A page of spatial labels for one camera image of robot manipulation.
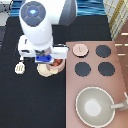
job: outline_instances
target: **white bowl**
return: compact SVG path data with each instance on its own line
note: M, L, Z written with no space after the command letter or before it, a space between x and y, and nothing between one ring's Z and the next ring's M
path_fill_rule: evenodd
M112 97L99 87L87 87L76 98L76 112L91 127L105 127L115 116Z

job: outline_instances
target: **black circular pad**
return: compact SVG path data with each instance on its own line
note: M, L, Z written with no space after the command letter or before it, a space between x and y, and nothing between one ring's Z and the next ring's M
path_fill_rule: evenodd
M87 76L89 75L90 71L91 71L91 68L89 64L85 62L79 62L75 66L75 72L79 76L82 76L82 77Z
M111 55L111 49L106 45L99 45L96 48L96 54L102 58L106 58Z
M102 62L98 66L100 74L103 76L112 76L115 72L114 66L109 62Z

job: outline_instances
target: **pink mat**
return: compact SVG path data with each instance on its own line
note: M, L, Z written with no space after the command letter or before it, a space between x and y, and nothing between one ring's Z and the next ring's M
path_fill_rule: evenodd
M75 44L85 44L89 49L89 54L85 58L76 57L72 49ZM67 42L70 48L66 60L66 128L90 128L84 124L78 117L75 108L75 101L78 93L89 86L97 86L106 90L113 98L115 103L125 99L124 92L126 87L122 76L122 71L113 41L84 41ZM111 55L106 58L99 57L95 50L98 45L107 45L111 48ZM86 62L91 67L88 76L80 77L75 73L75 65L79 62ZM115 67L115 73L112 76L102 76L98 71L98 65L101 62L110 62ZM128 111L116 111L114 120L106 128L128 128Z

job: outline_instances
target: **blue trim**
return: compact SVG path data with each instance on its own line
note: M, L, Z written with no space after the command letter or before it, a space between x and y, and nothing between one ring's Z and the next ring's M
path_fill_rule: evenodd
M19 16L22 0L14 0L11 16ZM106 15L103 0L77 0L78 16L82 15Z

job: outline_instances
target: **black cable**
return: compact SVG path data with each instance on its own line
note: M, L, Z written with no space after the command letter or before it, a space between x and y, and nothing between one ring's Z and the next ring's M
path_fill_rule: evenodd
M13 2L13 0L10 2L10 4L9 4L9 9L7 9L6 7L5 7L5 4L3 4L1 1L0 1L0 3L4 6L4 8L5 8L5 10L4 11L1 11L0 13L2 13L2 12L6 12L7 11L7 13L8 13L8 15L9 15L9 12L8 11L10 11L11 10L11 4L12 4L12 2Z

